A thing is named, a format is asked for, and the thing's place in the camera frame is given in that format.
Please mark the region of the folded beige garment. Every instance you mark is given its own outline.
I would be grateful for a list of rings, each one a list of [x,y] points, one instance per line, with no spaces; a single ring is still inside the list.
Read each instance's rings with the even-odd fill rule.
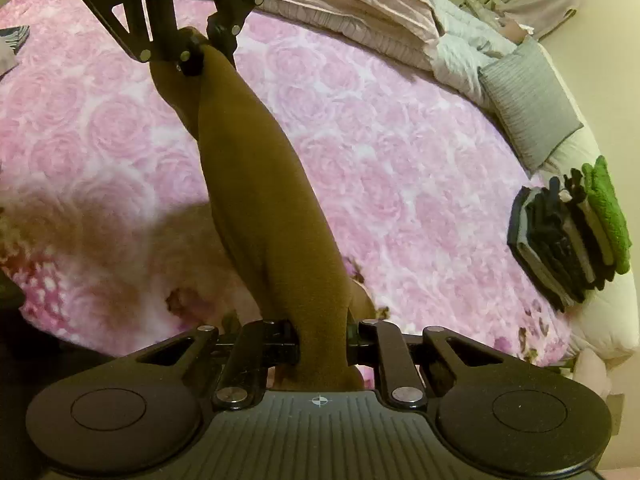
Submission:
[[[574,198],[562,190],[560,197],[570,214],[563,229],[573,245],[587,287],[602,290],[605,282],[612,281],[615,275],[612,248],[603,226],[584,193]]]

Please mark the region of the folded dark grey garment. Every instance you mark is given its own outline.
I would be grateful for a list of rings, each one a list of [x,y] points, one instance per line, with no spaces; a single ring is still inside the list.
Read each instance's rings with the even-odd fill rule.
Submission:
[[[568,235],[560,226],[548,188],[526,188],[511,206],[506,244],[538,292],[554,310],[586,299],[586,277]]]

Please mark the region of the folded green fuzzy garment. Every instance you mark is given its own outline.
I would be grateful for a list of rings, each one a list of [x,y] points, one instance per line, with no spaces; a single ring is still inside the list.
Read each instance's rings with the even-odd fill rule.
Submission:
[[[623,275],[630,271],[630,238],[626,217],[617,199],[608,162],[599,155],[593,164],[582,165],[584,189],[590,207],[598,216],[614,257],[615,270]]]

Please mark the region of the grey knitted cushion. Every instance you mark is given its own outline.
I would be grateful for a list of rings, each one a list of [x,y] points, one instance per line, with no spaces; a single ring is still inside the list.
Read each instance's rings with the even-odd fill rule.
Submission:
[[[534,174],[578,129],[578,118],[559,77],[532,38],[481,67],[478,79],[528,174]]]

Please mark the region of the brown long-sleeve shirt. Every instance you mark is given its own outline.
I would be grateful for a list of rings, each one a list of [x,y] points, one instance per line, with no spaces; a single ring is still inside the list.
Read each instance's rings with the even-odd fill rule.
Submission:
[[[285,390],[357,391],[347,362],[350,308],[360,289],[348,276],[326,217],[282,128],[226,57],[189,28],[203,73],[174,62],[150,70],[160,96],[196,142],[222,244],[267,320],[290,321],[299,361],[281,367]]]

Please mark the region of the folded black garment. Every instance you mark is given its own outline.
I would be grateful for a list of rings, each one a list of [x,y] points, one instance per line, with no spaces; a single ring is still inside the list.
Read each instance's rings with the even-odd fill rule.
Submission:
[[[547,210],[568,244],[565,266],[574,283],[602,290],[606,282],[613,281],[615,258],[603,223],[589,203],[585,183],[577,168],[563,179],[552,177]]]

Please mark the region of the light grey crumpled duvet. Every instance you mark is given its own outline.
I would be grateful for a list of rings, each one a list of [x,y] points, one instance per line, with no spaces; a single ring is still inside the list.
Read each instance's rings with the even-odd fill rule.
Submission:
[[[431,53],[435,79],[492,112],[478,70],[512,53],[516,44],[449,0],[433,0],[440,37]]]

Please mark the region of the pink rose-pattern blanket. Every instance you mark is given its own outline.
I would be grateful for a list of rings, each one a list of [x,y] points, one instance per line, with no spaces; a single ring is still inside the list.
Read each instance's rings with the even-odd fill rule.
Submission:
[[[258,315],[213,226],[198,148],[80,0],[11,0],[1,266],[40,330],[120,356]],[[506,246],[527,174],[474,104],[335,36],[251,15],[235,55],[302,161],[352,275],[406,333],[441,325],[534,364],[570,324]]]

